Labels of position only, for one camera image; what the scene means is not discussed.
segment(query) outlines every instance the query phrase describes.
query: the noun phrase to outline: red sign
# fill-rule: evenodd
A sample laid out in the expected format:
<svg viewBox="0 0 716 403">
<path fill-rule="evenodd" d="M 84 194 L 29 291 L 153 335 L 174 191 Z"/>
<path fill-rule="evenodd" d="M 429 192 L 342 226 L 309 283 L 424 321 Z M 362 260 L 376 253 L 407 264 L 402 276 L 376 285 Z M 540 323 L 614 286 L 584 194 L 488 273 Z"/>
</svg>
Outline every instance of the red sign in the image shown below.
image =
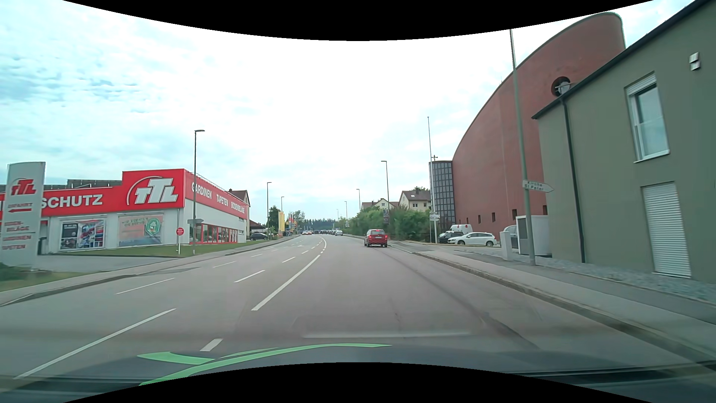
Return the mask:
<svg viewBox="0 0 716 403">
<path fill-rule="evenodd" d="M 197 177 L 196 201 L 243 219 L 248 219 L 248 205 L 234 195 Z M 42 216 L 72 216 L 126 212 L 134 210 L 176 209 L 184 200 L 193 199 L 194 175 L 185 169 L 124 171 L 122 184 L 111 187 L 47 190 L 42 194 Z M 21 179 L 11 192 L 30 194 L 36 191 L 32 181 Z M 0 206 L 5 194 L 0 193 Z M 24 206 L 13 206 L 23 209 Z"/>
<path fill-rule="evenodd" d="M 185 197 L 189 200 L 194 200 L 194 175 L 189 171 L 185 172 Z M 243 219 L 248 219 L 248 205 L 246 203 L 198 176 L 196 178 L 196 202 Z"/>
<path fill-rule="evenodd" d="M 10 191 L 11 195 L 22 195 L 22 194 L 35 194 L 37 191 L 35 190 L 33 180 L 32 179 L 18 179 L 17 184 L 12 186 L 12 189 Z"/>
</svg>

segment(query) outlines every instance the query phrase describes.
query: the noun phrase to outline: advertising poster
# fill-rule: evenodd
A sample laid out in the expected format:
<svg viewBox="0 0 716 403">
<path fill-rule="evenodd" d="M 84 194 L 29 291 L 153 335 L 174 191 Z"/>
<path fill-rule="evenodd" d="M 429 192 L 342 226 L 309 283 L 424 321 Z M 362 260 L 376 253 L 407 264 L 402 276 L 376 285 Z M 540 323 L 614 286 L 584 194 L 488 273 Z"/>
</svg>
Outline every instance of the advertising poster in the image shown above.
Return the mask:
<svg viewBox="0 0 716 403">
<path fill-rule="evenodd" d="M 105 246 L 105 221 L 89 219 L 62 223 L 60 250 L 98 248 Z"/>
<path fill-rule="evenodd" d="M 164 214 L 120 217 L 118 246 L 161 245 Z"/>
</svg>

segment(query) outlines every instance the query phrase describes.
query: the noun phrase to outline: road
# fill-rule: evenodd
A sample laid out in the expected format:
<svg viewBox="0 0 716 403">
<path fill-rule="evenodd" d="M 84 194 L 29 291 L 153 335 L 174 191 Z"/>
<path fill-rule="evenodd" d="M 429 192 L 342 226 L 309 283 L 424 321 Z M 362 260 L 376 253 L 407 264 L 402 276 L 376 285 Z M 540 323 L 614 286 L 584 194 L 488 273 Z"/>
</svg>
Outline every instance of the road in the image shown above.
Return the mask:
<svg viewBox="0 0 716 403">
<path fill-rule="evenodd" d="M 0 376 L 20 379 L 161 351 L 349 342 L 684 362 L 438 262 L 325 234 L 8 305 L 0 323 Z"/>
</svg>

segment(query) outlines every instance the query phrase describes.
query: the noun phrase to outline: parked car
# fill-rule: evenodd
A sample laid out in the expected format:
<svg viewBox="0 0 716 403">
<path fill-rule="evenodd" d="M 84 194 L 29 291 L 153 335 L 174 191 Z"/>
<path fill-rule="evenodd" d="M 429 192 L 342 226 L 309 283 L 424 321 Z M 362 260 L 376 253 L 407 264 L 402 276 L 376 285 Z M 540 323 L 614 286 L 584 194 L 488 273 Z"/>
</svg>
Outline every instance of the parked car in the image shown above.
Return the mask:
<svg viewBox="0 0 716 403">
<path fill-rule="evenodd" d="M 441 244 L 446 244 L 450 238 L 462 237 L 463 235 L 462 231 L 447 231 L 440 234 L 440 236 L 437 237 L 437 241 Z"/>
<path fill-rule="evenodd" d="M 269 236 L 260 232 L 254 232 L 253 234 L 249 235 L 248 238 L 252 241 L 263 241 L 267 240 Z"/>
<path fill-rule="evenodd" d="M 458 245 L 484 245 L 493 246 L 497 240 L 495 235 L 488 234 L 486 232 L 471 232 L 462 237 L 450 238 L 447 243 L 458 244 Z"/>
<path fill-rule="evenodd" d="M 363 246 L 370 247 L 370 245 L 388 247 L 388 236 L 385 231 L 382 229 L 369 229 L 365 234 Z"/>
</svg>

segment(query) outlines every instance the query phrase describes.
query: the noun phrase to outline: ttl sign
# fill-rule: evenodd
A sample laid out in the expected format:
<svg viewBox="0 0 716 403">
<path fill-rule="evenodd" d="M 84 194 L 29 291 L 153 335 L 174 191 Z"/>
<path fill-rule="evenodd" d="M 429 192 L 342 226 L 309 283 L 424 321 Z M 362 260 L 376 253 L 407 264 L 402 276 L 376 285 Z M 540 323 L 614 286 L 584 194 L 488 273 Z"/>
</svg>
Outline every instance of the ttl sign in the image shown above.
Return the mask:
<svg viewBox="0 0 716 403">
<path fill-rule="evenodd" d="M 17 181 L 17 185 L 12 186 L 10 194 L 12 196 L 21 196 L 23 194 L 35 194 L 35 192 L 37 190 L 35 190 L 32 179 L 20 178 Z"/>
</svg>

